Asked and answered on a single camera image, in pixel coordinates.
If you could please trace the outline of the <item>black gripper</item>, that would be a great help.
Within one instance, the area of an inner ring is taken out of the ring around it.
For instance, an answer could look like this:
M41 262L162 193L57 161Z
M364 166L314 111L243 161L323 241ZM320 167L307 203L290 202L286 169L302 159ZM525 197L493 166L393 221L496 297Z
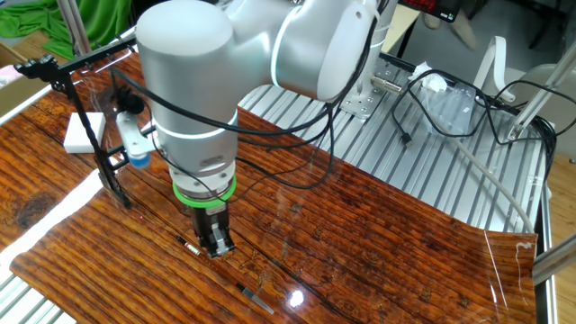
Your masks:
M223 257L236 248L230 236L227 204L208 209L194 208L193 211L194 234L210 258Z

